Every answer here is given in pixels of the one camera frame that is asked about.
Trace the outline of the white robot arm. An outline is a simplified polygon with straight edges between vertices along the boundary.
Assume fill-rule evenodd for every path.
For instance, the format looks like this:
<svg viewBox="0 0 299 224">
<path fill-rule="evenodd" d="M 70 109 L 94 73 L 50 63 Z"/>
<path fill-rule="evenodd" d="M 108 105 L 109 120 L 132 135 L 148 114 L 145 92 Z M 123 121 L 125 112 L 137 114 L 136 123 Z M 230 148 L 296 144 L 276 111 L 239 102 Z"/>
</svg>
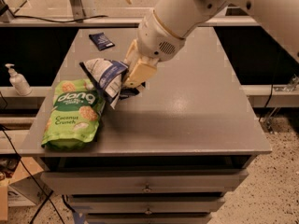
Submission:
<svg viewBox="0 0 299 224">
<path fill-rule="evenodd" d="M 227 5 L 240 7 L 294 59 L 299 54 L 299 0 L 159 0 L 139 23 L 124 62 L 123 86 L 135 88 L 151 78 L 157 63 L 172 59 L 187 36 Z"/>
</svg>

